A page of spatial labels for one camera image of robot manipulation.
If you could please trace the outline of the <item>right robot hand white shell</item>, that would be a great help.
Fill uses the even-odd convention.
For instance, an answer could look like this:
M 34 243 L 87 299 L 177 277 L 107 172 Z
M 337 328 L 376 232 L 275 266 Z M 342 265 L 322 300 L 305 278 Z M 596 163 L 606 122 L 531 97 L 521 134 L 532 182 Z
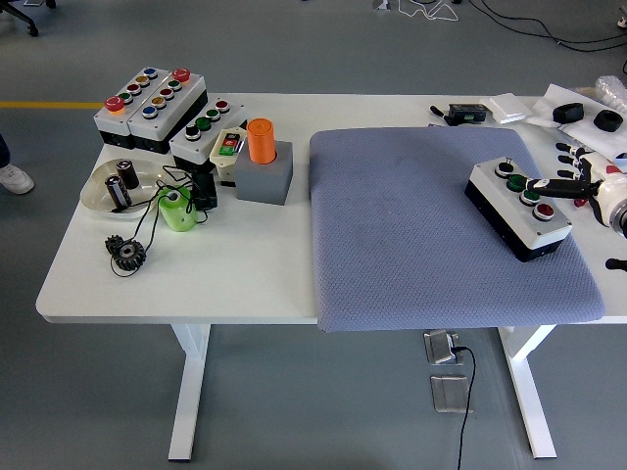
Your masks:
M 597 152 L 557 143 L 563 164 L 576 169 L 560 171 L 558 179 L 531 179 L 525 188 L 541 196 L 585 200 L 598 223 L 626 236 L 626 173 Z

